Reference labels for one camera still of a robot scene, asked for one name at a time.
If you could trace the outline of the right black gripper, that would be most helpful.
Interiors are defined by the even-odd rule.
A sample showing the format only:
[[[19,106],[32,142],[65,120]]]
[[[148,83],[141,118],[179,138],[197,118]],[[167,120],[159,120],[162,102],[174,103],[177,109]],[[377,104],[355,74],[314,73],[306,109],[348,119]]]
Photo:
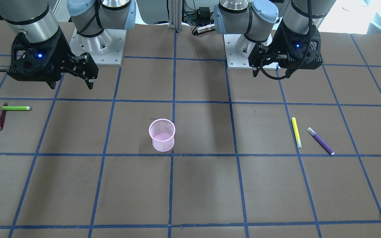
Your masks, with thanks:
[[[2,73],[9,69],[10,66],[0,66]],[[16,35],[12,44],[13,79],[21,82],[45,82],[51,89],[55,89],[57,81],[62,78],[62,72],[80,77],[91,90],[99,68],[88,52],[73,56],[61,27],[52,37],[39,43],[29,42],[24,33]]]

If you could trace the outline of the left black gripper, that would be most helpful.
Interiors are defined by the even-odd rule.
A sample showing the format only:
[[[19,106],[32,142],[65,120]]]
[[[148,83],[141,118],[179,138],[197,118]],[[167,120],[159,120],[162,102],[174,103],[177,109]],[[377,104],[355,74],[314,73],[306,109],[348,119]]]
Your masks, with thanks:
[[[263,42],[256,42],[252,51],[248,56],[249,66],[254,68],[252,70],[253,77],[257,77],[261,71],[266,77],[273,77],[269,75],[263,67],[273,62],[279,64],[281,68],[295,69],[297,61],[291,62],[290,48],[287,40],[285,39],[286,33],[293,33],[286,25],[279,25],[276,30],[272,42],[269,45],[264,45]]]

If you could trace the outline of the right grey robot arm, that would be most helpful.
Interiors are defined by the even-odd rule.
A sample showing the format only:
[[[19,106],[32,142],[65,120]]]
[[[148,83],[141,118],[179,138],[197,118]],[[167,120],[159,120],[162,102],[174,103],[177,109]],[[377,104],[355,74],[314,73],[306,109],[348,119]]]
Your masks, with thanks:
[[[15,33],[0,72],[51,89],[67,73],[92,89],[98,65],[120,65],[127,30],[142,19],[135,0],[0,0]]]

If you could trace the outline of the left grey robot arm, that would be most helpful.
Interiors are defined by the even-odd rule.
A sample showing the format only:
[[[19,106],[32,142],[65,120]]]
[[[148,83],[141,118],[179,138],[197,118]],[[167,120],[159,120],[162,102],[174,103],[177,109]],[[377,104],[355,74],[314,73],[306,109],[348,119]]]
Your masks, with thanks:
[[[220,0],[213,18],[219,34],[240,34],[250,46],[244,49],[248,65],[257,77],[262,72],[273,80],[289,78],[295,71],[323,65],[318,31],[334,0],[291,0],[269,45],[279,9],[270,0]]]

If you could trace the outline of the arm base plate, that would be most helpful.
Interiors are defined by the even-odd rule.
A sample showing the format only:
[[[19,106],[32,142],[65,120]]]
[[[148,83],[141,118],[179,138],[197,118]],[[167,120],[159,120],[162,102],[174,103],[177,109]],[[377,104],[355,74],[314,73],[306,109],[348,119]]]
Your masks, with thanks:
[[[87,38],[74,29],[70,48],[79,56],[89,53],[98,66],[121,66],[127,30],[104,29],[101,35]]]
[[[255,43],[248,41],[243,34],[224,34],[223,39],[228,69],[252,70],[248,56]]]

